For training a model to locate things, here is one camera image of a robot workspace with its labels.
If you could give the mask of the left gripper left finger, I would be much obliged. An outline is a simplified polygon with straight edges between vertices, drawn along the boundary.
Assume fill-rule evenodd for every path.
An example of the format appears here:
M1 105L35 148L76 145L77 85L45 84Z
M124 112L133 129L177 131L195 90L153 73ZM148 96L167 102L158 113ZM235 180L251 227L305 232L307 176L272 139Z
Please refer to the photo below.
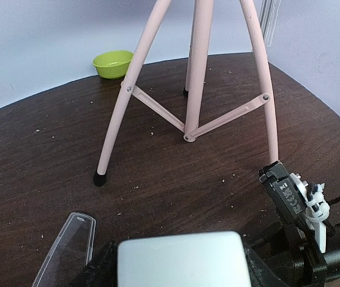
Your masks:
M117 286L117 243L106 243L71 280L71 286Z

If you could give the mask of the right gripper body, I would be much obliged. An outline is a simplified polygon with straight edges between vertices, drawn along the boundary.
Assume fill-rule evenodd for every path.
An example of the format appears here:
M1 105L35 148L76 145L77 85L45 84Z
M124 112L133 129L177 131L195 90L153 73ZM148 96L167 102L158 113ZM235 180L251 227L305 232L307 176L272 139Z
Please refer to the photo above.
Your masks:
M250 241L250 248L288 286L324 286L327 265L312 232L275 222Z

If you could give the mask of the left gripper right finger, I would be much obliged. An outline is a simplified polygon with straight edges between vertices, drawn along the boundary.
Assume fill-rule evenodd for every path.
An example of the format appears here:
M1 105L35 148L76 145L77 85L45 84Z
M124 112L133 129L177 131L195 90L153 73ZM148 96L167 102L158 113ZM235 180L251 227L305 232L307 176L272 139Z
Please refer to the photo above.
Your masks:
M244 252L252 287L288 287L252 248L245 246Z

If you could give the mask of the clear metronome front cover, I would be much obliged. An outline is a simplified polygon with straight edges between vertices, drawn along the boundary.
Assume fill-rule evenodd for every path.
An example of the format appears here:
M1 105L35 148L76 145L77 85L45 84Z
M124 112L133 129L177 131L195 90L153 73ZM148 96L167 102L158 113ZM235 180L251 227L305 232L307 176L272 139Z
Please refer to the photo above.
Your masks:
M92 260L96 219L72 212L45 257L33 286L68 286Z

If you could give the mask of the white metronome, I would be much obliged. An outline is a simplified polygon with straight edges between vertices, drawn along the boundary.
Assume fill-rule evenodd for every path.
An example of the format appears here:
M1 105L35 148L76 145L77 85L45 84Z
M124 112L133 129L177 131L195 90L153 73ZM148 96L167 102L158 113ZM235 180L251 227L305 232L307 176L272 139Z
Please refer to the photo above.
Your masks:
M251 286L244 245L234 231L125 240L118 286Z

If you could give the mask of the pink music stand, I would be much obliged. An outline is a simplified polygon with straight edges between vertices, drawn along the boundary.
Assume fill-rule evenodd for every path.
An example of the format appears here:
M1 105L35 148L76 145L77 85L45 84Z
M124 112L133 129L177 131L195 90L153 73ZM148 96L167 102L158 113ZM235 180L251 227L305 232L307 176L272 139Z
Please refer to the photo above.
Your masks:
M145 29L139 39L139 43L127 73L121 83L116 104L114 105L114 110L105 135L98 165L93 175L93 184L95 186L101 187L106 182L111 154L131 97L138 99L154 111L155 114L161 116L183 132L184 140L187 142L194 142L198 137L244 116L259 107L263 107L268 137L269 161L271 163L278 161L277 117L265 42L254 2L241 1L240 4L256 61L261 94L255 99L227 112L203 126L199 124L202 93L207 70L211 24L213 20L213 1L195 1L194 4L192 35L190 40L189 58L187 59L186 83L184 86L184 94L187 95L185 122L181 122L159 102L155 101L146 92L141 90L136 82L154 38L170 6L170 1L156 1Z

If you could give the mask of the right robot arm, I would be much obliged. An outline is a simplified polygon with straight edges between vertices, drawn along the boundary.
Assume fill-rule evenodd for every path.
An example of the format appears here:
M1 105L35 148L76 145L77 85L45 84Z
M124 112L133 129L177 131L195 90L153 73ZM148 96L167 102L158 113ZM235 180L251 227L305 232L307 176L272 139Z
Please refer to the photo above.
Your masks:
M262 184L280 220L245 247L253 286L324 286L340 278L340 224L328 221L324 186L291 177Z

